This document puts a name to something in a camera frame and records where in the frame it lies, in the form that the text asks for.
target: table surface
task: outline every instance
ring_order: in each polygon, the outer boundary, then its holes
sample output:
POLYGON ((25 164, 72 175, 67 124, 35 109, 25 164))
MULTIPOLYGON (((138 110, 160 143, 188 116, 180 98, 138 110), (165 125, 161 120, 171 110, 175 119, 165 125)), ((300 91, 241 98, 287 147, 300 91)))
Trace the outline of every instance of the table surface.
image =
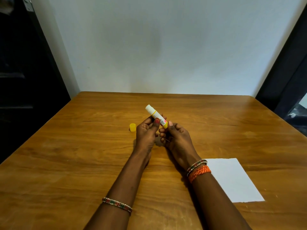
MULTIPOLYGON (((307 138, 254 98, 81 92, 0 165, 0 229, 82 229, 148 104, 181 123, 202 158, 239 160, 265 199, 235 204, 253 230, 307 228, 307 138)), ((202 229, 164 147, 154 146, 133 209, 128 229, 202 229)))

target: orange braided bracelet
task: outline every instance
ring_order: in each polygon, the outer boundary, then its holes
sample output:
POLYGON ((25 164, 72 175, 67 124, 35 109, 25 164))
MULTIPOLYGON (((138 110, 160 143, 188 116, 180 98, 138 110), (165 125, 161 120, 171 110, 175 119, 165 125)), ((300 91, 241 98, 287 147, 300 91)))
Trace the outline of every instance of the orange braided bracelet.
POLYGON ((206 165, 201 166, 200 168, 198 168, 197 170, 195 170, 193 173, 191 173, 191 174, 189 175, 189 181, 190 181, 190 183, 192 183, 193 180, 194 180, 197 176, 199 176, 199 175, 201 175, 201 174, 204 174, 204 173, 211 173, 211 170, 210 170, 209 167, 206 166, 206 165))

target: white paper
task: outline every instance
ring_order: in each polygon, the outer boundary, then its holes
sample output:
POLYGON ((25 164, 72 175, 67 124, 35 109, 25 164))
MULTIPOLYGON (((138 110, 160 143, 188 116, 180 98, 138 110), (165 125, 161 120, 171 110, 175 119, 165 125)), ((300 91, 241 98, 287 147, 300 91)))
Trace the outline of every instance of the white paper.
POLYGON ((207 161, 212 175, 232 202, 264 201, 236 158, 207 161))

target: hand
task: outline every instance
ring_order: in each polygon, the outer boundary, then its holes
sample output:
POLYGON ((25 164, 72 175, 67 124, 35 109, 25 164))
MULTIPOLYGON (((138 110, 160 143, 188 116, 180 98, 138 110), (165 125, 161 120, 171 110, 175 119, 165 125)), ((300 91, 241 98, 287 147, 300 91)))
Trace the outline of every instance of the hand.
POLYGON ((201 158, 194 149, 189 132, 177 123, 169 121, 167 129, 159 129, 161 142, 171 151, 178 164, 184 169, 201 158))
POLYGON ((151 149, 154 146, 155 138, 157 136, 156 132, 159 127, 160 119, 154 119, 151 116, 136 127, 136 145, 134 151, 146 153, 148 161, 151 158, 151 149))

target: bangle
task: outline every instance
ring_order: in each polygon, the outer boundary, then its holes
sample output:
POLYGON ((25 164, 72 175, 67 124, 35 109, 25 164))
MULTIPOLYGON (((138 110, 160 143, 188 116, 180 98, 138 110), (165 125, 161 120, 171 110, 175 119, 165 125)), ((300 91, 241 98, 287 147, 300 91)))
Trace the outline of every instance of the bangle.
POLYGON ((104 197, 102 199, 102 202, 103 203, 107 203, 107 204, 110 204, 112 206, 115 206, 115 207, 119 207, 125 211, 128 211, 129 214, 131 215, 131 212, 132 212, 132 208, 124 203, 121 203, 121 202, 118 202, 116 200, 113 200, 113 199, 110 199, 110 198, 107 198, 107 197, 104 197))
POLYGON ((187 177, 189 177, 190 173, 199 165, 201 164, 206 164, 207 165, 207 161, 205 159, 201 159, 198 162, 195 162, 190 168, 188 168, 187 170, 187 177))
POLYGON ((204 173, 211 173, 211 170, 207 165, 201 166, 200 168, 198 168, 197 170, 195 170, 193 173, 190 174, 189 176, 190 183, 192 183, 196 177, 204 173))

